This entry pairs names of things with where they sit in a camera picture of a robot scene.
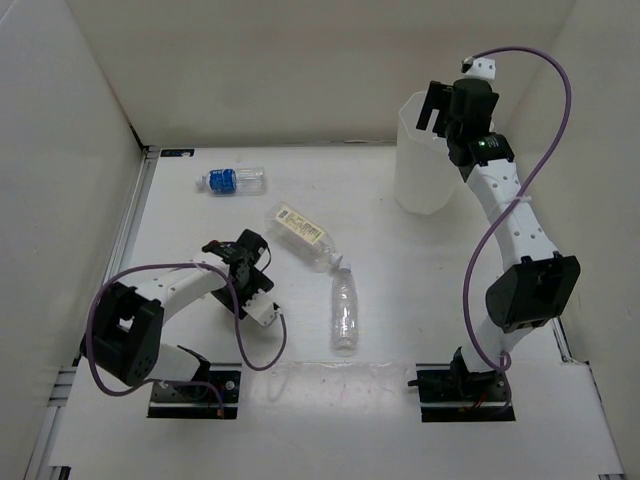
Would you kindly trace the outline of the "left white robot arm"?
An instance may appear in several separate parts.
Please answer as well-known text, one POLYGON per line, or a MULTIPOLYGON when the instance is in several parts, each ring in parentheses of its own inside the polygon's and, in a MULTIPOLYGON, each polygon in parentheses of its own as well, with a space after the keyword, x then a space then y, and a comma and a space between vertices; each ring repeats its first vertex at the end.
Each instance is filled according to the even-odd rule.
POLYGON ((126 396, 155 383, 176 389, 188 400, 220 390, 210 380, 211 364, 202 355, 162 342, 165 324, 186 307, 212 295, 233 315, 263 327, 284 316, 270 297, 274 283, 257 266, 270 251, 267 241, 246 229, 235 241, 212 240, 187 262, 151 264, 158 274, 142 284, 128 284, 124 270, 95 295, 80 352, 96 386, 109 396, 126 396))

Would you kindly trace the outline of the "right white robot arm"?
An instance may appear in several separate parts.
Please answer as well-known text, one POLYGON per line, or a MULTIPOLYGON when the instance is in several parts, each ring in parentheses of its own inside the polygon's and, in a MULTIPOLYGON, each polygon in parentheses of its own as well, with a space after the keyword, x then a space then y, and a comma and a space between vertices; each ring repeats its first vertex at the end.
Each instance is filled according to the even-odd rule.
POLYGON ((484 389, 489 372, 508 368, 517 343, 563 313, 581 273, 577 258, 561 254, 544 233, 506 137, 490 129, 498 99, 486 80, 433 81, 416 123, 445 140, 490 223, 479 244, 495 239, 502 258, 503 272, 485 293, 486 319, 474 327, 463 309, 469 342, 454 354, 449 387, 464 400, 484 389))

